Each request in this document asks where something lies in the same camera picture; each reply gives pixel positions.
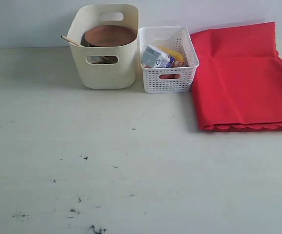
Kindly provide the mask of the red sausage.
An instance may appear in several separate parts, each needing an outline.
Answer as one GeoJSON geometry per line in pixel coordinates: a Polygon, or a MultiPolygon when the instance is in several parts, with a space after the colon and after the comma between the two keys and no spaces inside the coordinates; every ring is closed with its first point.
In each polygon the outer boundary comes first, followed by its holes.
{"type": "Polygon", "coordinates": [[[165,80],[165,79],[179,79],[181,77],[180,74],[162,74],[160,75],[160,79],[165,80]]]}

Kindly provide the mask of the blue white milk carton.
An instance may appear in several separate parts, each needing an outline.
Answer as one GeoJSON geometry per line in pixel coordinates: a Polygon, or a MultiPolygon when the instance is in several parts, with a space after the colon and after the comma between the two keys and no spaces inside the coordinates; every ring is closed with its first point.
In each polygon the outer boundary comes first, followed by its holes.
{"type": "Polygon", "coordinates": [[[150,44],[141,56],[141,63],[149,68],[169,68],[174,62],[173,56],[150,44]]]}

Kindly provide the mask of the yellow lemon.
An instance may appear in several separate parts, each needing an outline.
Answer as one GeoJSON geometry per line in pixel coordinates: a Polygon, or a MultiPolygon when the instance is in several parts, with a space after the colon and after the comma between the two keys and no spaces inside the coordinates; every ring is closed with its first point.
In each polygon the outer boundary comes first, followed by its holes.
{"type": "Polygon", "coordinates": [[[162,46],[159,46],[159,49],[166,52],[170,57],[173,58],[171,67],[183,67],[184,66],[184,57],[180,52],[171,50],[171,49],[168,49],[162,46]]]}

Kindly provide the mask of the brown wooden plate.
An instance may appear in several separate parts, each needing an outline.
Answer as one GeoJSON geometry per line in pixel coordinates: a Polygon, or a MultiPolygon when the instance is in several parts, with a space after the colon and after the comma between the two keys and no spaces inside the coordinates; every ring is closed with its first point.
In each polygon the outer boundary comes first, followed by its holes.
{"type": "Polygon", "coordinates": [[[124,46],[136,38],[137,32],[133,29],[116,25],[102,25],[86,31],[81,38],[81,45],[87,47],[124,46]]]}

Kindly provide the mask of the red scalloped table cloth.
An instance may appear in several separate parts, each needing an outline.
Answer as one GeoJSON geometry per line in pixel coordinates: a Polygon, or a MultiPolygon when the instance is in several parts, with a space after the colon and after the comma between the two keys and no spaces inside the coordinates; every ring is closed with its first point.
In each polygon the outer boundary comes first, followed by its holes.
{"type": "Polygon", "coordinates": [[[191,34],[199,66],[191,93],[204,131],[282,130],[282,59],[274,22],[191,34]]]}

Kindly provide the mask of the wooden chopstick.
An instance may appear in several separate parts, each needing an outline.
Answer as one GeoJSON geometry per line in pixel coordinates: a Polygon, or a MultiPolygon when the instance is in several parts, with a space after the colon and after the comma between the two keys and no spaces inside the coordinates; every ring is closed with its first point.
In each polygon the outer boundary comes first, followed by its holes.
{"type": "MultiPolygon", "coordinates": [[[[61,35],[60,36],[62,39],[64,39],[65,41],[75,45],[75,46],[78,46],[78,47],[83,47],[81,44],[75,42],[74,40],[71,40],[69,39],[67,36],[64,36],[64,35],[61,35]]],[[[113,63],[112,60],[110,60],[109,58],[105,57],[105,56],[99,56],[100,57],[100,60],[104,61],[104,62],[107,62],[107,63],[113,63]]]]}

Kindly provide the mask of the stainless steel cup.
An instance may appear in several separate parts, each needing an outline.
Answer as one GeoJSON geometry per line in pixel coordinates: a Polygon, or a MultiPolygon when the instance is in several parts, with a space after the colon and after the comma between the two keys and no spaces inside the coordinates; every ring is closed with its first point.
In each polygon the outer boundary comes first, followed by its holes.
{"type": "Polygon", "coordinates": [[[100,56],[88,56],[86,60],[90,64],[101,64],[103,62],[103,59],[100,56]]]}

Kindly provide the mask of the white woven plastic basket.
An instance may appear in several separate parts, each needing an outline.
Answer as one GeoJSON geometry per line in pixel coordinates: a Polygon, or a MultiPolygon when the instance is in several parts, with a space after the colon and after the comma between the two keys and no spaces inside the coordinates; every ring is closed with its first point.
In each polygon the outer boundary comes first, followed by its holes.
{"type": "Polygon", "coordinates": [[[184,57],[183,67],[149,68],[141,63],[144,89],[147,93],[179,93],[191,88],[199,60],[184,26],[143,27],[139,30],[140,54],[150,44],[180,52],[184,57]],[[180,74],[179,79],[160,79],[162,74],[180,74]]]}

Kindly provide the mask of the cream plastic bin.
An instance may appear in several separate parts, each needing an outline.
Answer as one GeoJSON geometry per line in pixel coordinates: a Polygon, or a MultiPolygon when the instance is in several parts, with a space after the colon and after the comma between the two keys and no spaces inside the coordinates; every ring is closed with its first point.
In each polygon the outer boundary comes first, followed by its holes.
{"type": "Polygon", "coordinates": [[[137,76],[137,38],[122,46],[84,47],[86,31],[98,26],[116,25],[139,30],[138,8],[130,4],[91,4],[78,10],[67,33],[70,50],[83,84],[91,89],[122,89],[132,85],[137,76]],[[90,57],[115,56],[113,64],[92,64],[90,57]]]}

